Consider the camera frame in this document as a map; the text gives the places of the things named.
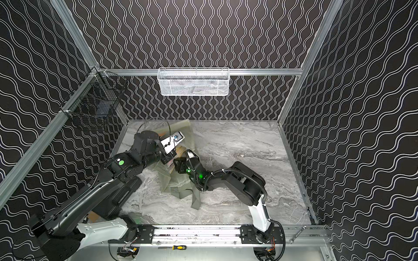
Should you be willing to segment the folding fan with pink paper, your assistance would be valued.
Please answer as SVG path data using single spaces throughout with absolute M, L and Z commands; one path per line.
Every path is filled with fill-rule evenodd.
M 174 156 L 174 158 L 172 160 L 170 160 L 167 164 L 167 170 L 169 172 L 169 174 L 171 175 L 174 171 L 175 171 L 175 164 L 174 164 L 174 160 L 178 159 L 178 158 L 182 158 L 184 157 L 184 153 L 186 152 L 187 148 L 183 147 L 183 146 L 178 146 L 176 148 L 176 155 Z

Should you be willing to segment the olive green tote bag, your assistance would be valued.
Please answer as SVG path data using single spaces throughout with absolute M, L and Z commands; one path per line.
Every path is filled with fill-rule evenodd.
M 183 120 L 171 124 L 170 127 L 159 128 L 156 130 L 158 134 L 168 135 L 169 131 L 172 132 L 172 135 L 176 132 L 180 132 L 184 136 L 184 140 L 175 143 L 176 145 L 176 156 L 175 158 L 180 158 L 186 152 L 187 149 L 195 149 L 195 140 L 193 135 L 192 124 L 189 120 Z M 190 181 L 187 174 L 180 174 L 175 170 L 174 161 L 171 160 L 166 164 L 158 162 L 153 170 L 156 171 L 161 192 L 170 193 L 171 195 L 177 197 L 178 199 L 183 199 L 192 196 L 191 208 L 198 210 L 201 206 L 200 192 Z

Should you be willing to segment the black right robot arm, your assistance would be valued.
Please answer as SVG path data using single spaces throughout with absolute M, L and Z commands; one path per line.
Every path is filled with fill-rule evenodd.
M 191 150 L 174 159 L 175 170 L 187 174 L 194 186 L 201 192 L 218 188 L 229 189 L 242 203 L 248 206 L 253 219 L 253 235 L 257 243 L 267 243 L 272 238 L 273 222 L 266 207 L 268 197 L 265 180 L 241 162 L 231 167 L 209 171 L 200 158 Z

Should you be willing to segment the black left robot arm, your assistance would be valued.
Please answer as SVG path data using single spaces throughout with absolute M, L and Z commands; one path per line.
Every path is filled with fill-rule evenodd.
M 59 207 L 28 219 L 30 231 L 38 240 L 42 256 L 50 261 L 64 261 L 81 248 L 87 235 L 78 223 L 112 193 L 126 186 L 143 170 L 157 162 L 168 163 L 176 156 L 176 146 L 184 140 L 181 131 L 162 139 L 156 132 L 135 134 L 128 151 L 116 154 L 100 169 L 93 181 Z

